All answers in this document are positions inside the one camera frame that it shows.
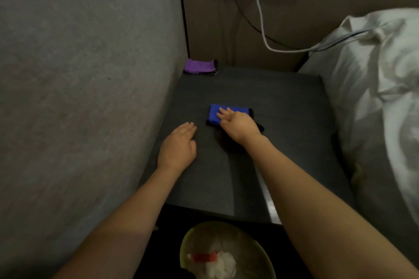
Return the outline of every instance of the blue cloth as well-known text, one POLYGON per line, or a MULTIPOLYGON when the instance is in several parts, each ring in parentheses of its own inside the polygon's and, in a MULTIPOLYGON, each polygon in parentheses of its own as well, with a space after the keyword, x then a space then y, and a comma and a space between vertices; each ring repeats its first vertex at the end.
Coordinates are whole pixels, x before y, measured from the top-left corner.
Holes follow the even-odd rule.
MULTIPOLYGON (((219 125, 221 120, 218 118, 217 113, 220 111, 220 107, 223 109, 227 109, 229 106, 223 106, 223 105, 217 105, 217 104, 211 104, 211 107, 209 108, 209 115, 208 115, 208 121, 214 125, 219 125)), ((249 108, 244 107, 229 107, 231 110, 235 112, 242 112, 249 114, 249 108)))

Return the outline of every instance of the white bed sheet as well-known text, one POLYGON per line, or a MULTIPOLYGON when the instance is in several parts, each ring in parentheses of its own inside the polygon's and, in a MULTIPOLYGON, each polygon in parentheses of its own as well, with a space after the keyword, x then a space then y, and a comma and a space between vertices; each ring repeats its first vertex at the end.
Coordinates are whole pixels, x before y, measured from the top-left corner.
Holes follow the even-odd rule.
POLYGON ((348 17, 327 39, 387 22, 300 73, 323 78, 361 214, 419 267, 419 10, 348 17))

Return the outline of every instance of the dark gray tabletop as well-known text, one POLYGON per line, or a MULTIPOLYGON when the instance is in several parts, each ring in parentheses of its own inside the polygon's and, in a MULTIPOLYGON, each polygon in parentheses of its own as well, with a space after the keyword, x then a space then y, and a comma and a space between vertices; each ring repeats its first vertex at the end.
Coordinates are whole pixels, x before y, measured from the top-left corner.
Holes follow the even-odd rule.
POLYGON ((156 167, 160 145, 184 122, 198 126, 197 158, 167 203, 230 218, 280 223, 249 155, 221 129, 206 125, 210 104, 253 108, 270 141, 317 181, 354 206, 331 143, 333 113, 320 77, 221 67, 214 76, 182 75, 140 185, 156 167))

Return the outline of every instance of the forearm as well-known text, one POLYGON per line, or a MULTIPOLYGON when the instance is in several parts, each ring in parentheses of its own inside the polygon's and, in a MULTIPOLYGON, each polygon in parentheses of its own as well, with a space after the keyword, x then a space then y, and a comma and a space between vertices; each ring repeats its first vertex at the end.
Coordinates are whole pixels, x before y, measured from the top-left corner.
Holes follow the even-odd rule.
POLYGON ((416 278, 376 229, 278 151, 266 137, 245 148, 261 171, 295 248, 317 278, 416 278))
POLYGON ((156 170, 86 238, 55 278, 132 278, 176 176, 156 170))

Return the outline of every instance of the hand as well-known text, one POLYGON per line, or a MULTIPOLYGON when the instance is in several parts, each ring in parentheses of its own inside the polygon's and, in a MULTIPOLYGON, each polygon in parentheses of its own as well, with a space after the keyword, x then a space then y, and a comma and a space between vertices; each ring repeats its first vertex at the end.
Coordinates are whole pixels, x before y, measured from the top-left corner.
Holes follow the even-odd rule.
POLYGON ((172 131, 161 144, 157 168, 174 171, 180 176, 196 158, 196 142, 192 140, 195 132, 193 122, 186 122, 172 131))
POLYGON ((261 135, 254 120, 246 113, 234 112, 230 108, 227 110, 220 108, 217 116, 221 119, 220 126, 235 142, 241 145, 248 141, 249 137, 261 135))

